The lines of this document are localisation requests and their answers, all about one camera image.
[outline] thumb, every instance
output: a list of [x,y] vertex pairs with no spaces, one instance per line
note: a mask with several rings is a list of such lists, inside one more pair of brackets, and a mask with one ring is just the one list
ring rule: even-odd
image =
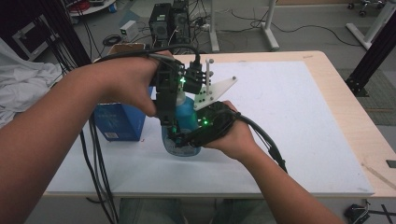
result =
[[139,98],[139,104],[136,106],[147,116],[153,117],[156,114],[157,109],[149,96],[149,91],[146,90],[146,93],[142,94]]

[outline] white board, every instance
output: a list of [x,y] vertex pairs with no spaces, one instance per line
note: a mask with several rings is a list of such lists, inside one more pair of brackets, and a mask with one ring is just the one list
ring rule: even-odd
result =
[[[274,139],[289,174],[309,192],[334,197],[374,193],[303,62],[215,62],[212,70],[212,83],[238,78],[220,100],[232,101]],[[140,142],[110,143],[101,134],[100,139],[116,195],[260,196],[248,171],[215,149],[203,148],[190,158],[168,154],[157,119],[146,119]],[[88,148],[92,153],[90,142]],[[78,139],[48,193],[92,192]]]

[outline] right hand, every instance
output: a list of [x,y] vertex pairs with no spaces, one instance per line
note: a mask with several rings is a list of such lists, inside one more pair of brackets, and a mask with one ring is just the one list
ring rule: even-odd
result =
[[[225,101],[223,103],[237,111],[231,102]],[[233,127],[225,136],[208,143],[205,147],[216,148],[228,157],[238,161],[245,160],[258,149],[261,150],[254,141],[248,125],[240,120],[233,123]]]

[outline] finger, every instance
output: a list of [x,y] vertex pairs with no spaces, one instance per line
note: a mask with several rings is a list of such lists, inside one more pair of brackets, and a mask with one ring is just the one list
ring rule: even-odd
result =
[[142,88],[141,91],[136,91],[134,94],[138,96],[138,98],[135,99],[134,106],[149,117],[155,116],[156,107],[149,96],[149,90],[147,88]]
[[230,101],[223,101],[223,103],[231,108],[233,111],[238,111]]
[[169,50],[158,51],[157,53],[158,54],[162,54],[162,55],[166,55],[166,56],[169,56],[169,57],[172,57],[172,58],[174,57]]

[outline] blue box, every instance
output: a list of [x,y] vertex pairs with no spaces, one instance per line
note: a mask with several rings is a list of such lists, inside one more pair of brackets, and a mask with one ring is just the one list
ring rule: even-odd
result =
[[146,119],[138,108],[120,103],[97,105],[94,117],[96,127],[110,142],[139,141]]

